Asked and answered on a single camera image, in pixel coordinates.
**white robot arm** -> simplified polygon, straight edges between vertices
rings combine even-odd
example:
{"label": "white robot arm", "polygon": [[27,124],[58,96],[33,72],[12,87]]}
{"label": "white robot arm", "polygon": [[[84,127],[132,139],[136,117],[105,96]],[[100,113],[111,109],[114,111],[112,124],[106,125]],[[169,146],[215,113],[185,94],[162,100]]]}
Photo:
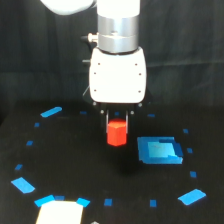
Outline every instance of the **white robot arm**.
{"label": "white robot arm", "polygon": [[140,103],[146,90],[146,64],[138,46],[140,0],[41,0],[59,15],[97,4],[98,33],[89,70],[91,98],[99,103]]}
{"label": "white robot arm", "polygon": [[96,6],[96,0],[40,0],[58,15],[71,15]]}

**blue tape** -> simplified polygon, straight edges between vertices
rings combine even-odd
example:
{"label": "blue tape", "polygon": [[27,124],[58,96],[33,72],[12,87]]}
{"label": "blue tape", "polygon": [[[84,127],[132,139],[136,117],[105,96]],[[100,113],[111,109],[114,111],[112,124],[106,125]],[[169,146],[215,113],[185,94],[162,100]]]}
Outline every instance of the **blue tape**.
{"label": "blue tape", "polygon": [[183,129],[183,132],[184,132],[184,134],[188,134],[189,133],[188,129]]}
{"label": "blue tape", "polygon": [[206,194],[198,189],[195,189],[181,197],[178,198],[178,200],[182,201],[185,205],[190,205],[201,198],[204,198]]}
{"label": "blue tape", "polygon": [[187,148],[187,152],[188,153],[193,153],[193,149],[192,148]]}
{"label": "blue tape", "polygon": [[83,198],[79,198],[77,201],[76,201],[77,204],[79,205],[82,205],[83,207],[86,207],[90,201],[86,200],[86,199],[83,199]]}
{"label": "blue tape", "polygon": [[48,203],[50,201],[55,201],[53,195],[49,195],[47,197],[38,199],[38,200],[34,201],[34,203],[36,204],[37,207],[41,207],[43,204],[46,204],[46,203]]}
{"label": "blue tape", "polygon": [[46,112],[44,112],[44,113],[42,113],[42,114],[40,114],[42,117],[49,117],[49,116],[51,116],[51,115],[53,115],[53,114],[56,114],[56,113],[58,113],[59,111],[62,111],[62,108],[61,107],[55,107],[55,108],[53,108],[53,109],[51,109],[51,110],[48,110],[48,111],[46,111]]}
{"label": "blue tape", "polygon": [[112,203],[113,203],[112,199],[105,199],[104,206],[112,206]]}
{"label": "blue tape", "polygon": [[80,111],[80,114],[82,114],[82,115],[86,115],[87,112],[86,112],[86,111]]}
{"label": "blue tape", "polygon": [[28,141],[28,142],[26,143],[26,145],[27,145],[27,146],[31,146],[31,145],[33,145],[33,141]]}
{"label": "blue tape", "polygon": [[192,178],[197,178],[197,173],[195,171],[190,171],[190,176]]}
{"label": "blue tape", "polygon": [[150,200],[149,205],[150,205],[151,208],[156,208],[156,207],[157,207],[157,202],[156,202],[156,200]]}
{"label": "blue tape", "polygon": [[35,127],[35,128],[39,128],[39,127],[40,127],[40,123],[35,123],[35,124],[34,124],[34,127]]}
{"label": "blue tape", "polygon": [[17,187],[20,191],[22,191],[24,194],[31,193],[35,190],[35,188],[31,184],[29,184],[26,180],[24,180],[22,177],[11,181],[11,183],[15,187]]}
{"label": "blue tape", "polygon": [[156,117],[155,114],[148,114],[148,117]]}
{"label": "blue tape", "polygon": [[54,196],[54,199],[56,201],[64,201],[65,200],[65,196]]}
{"label": "blue tape", "polygon": [[18,164],[17,166],[16,166],[16,168],[15,168],[15,170],[20,170],[21,168],[22,168],[22,164]]}

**red block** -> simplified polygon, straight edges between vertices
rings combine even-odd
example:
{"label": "red block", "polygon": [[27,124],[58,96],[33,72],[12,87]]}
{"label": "red block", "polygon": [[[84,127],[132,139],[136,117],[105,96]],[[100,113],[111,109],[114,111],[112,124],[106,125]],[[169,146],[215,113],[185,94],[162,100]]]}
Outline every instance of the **red block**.
{"label": "red block", "polygon": [[125,145],[127,142],[125,120],[116,118],[111,120],[107,126],[107,143],[113,146]]}

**black table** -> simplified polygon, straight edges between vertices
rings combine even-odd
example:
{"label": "black table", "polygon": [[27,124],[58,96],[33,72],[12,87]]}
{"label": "black table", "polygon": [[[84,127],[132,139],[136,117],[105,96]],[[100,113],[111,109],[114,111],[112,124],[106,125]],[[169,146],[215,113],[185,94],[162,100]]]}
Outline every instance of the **black table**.
{"label": "black table", "polygon": [[[49,118],[40,116],[55,106],[63,110]],[[156,117],[147,117],[149,113]],[[90,200],[82,224],[223,223],[223,124],[223,109],[149,105],[136,112],[128,144],[116,148],[107,145],[92,106],[18,105],[0,127],[0,223],[35,223],[39,208],[34,201],[51,194],[68,201]],[[174,136],[182,146],[183,164],[139,162],[141,136]],[[26,146],[28,140],[32,146]],[[188,147],[193,154],[187,153]],[[23,165],[20,171],[15,171],[17,164]],[[190,171],[197,172],[196,179]],[[20,192],[11,184],[19,177],[36,189]],[[207,197],[190,206],[177,199],[193,189]],[[104,206],[105,198],[113,199],[111,207]],[[150,199],[157,200],[156,208],[150,208]]]}

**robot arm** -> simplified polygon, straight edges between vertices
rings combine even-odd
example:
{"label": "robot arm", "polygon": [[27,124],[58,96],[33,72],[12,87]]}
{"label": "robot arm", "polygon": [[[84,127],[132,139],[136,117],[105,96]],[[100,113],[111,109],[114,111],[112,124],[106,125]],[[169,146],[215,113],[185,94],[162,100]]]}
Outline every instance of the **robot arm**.
{"label": "robot arm", "polygon": [[58,15],[71,15],[96,6],[97,0],[41,0],[52,12]]}

